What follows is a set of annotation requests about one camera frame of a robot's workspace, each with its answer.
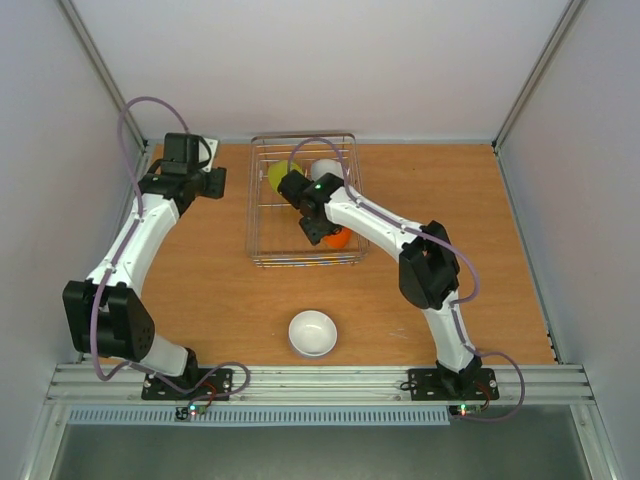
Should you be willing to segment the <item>white ceramic bowl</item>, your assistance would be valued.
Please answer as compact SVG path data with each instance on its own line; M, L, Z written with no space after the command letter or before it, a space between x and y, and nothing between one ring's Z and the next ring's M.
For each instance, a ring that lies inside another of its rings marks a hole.
M333 159L319 159L311 165L311 179L318 181L324 174L330 173L340 179L344 178L342 165Z

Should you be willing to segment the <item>green white bowl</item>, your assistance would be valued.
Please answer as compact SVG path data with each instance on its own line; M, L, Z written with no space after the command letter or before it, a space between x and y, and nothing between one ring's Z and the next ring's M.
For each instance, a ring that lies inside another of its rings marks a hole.
M272 190L279 194L278 187L283 177L288 173L287 161L281 160L271 164L267 169L267 180Z

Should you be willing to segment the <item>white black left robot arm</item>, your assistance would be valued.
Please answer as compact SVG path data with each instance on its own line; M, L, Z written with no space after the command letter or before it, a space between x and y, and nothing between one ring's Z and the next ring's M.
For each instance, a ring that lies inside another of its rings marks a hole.
M195 199L220 199L226 170L214 159L218 143L195 134L168 133L164 156L137 186L141 193L105 257L83 281L70 281L62 299L72 344L95 360L115 358L166 376L179 398L201 386L193 353L157 332L141 301L144 281L165 237Z

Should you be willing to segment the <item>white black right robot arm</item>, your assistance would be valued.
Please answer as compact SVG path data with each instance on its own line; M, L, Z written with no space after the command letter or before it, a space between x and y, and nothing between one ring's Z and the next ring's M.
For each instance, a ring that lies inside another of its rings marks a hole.
M423 313L435 343L441 387L451 398L473 389L482 361L460 311L458 260L462 256L451 245L444 226L403 219L333 173L313 181L293 170L279 181L277 191L301 214L299 224L312 244L346 228L397 262L399 290Z

